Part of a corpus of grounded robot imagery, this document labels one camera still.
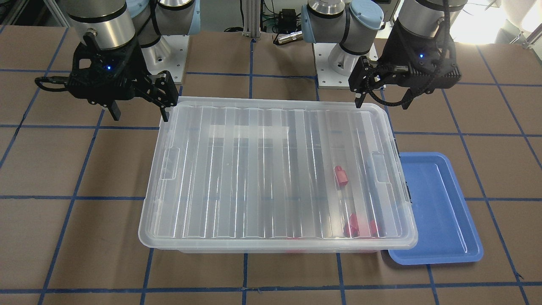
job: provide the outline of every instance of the light blue joint cap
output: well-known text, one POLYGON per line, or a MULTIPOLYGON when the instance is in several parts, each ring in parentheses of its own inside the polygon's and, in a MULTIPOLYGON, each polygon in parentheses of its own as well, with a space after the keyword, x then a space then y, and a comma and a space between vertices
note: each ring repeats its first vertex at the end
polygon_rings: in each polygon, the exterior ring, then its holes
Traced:
POLYGON ((353 0, 350 3, 350 10, 354 17, 364 26, 373 30, 380 30, 384 12, 375 2, 371 0, 353 0))
POLYGON ((202 21, 201 21, 201 10, 199 9, 199 0, 195 0, 194 3, 194 15, 192 17, 192 23, 190 24, 190 30, 188 30, 188 35, 195 35, 201 31, 202 21))
POLYGON ((132 18, 139 15, 149 4, 149 0, 126 0, 128 11, 132 18))
POLYGON ((303 31, 303 40, 308 43, 316 43, 314 32, 312 32, 311 18, 309 17, 306 5, 301 7, 301 31, 303 31))

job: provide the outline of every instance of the plastic storage container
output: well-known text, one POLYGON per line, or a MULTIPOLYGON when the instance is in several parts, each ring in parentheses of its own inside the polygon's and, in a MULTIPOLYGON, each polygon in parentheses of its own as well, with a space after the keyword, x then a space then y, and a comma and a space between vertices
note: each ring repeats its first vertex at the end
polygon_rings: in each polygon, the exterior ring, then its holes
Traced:
POLYGON ((409 249, 418 235, 376 105, 181 97, 160 123, 139 238, 182 252, 322 253, 409 249))

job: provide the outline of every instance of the tiled table surface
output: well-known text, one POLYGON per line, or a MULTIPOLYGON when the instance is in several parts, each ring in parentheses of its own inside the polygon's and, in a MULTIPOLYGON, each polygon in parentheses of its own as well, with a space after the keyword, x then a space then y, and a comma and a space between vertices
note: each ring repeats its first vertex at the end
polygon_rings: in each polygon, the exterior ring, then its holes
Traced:
MULTIPOLYGON (((386 109, 401 151, 450 158, 485 248, 478 263, 404 267, 386 252, 143 246, 159 111, 120 102, 114 122, 38 90, 33 78, 69 72, 77 43, 64 28, 0 29, 0 304, 542 304, 542 68, 531 52, 458 44, 460 84, 386 109)), ((352 101, 317 90, 311 45, 269 35, 198 34, 186 71, 185 96, 352 101)))

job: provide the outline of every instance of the blue tray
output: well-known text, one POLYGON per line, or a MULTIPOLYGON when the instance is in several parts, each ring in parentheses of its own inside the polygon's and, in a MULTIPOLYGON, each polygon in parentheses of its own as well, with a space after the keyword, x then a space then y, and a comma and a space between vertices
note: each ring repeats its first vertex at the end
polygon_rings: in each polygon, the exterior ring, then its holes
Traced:
POLYGON ((390 250, 391 258, 401 265, 479 261, 482 243, 448 158, 439 152, 400 156, 418 243, 410 250, 390 250))

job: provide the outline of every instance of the clear plastic bin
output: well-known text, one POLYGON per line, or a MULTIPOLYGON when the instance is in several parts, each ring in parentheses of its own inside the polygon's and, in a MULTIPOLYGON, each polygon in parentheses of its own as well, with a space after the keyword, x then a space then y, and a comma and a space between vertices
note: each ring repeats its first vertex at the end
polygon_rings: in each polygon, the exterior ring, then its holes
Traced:
POLYGON ((409 249, 417 231, 378 106, 181 97, 160 124, 139 238, 182 252, 364 252, 409 249))

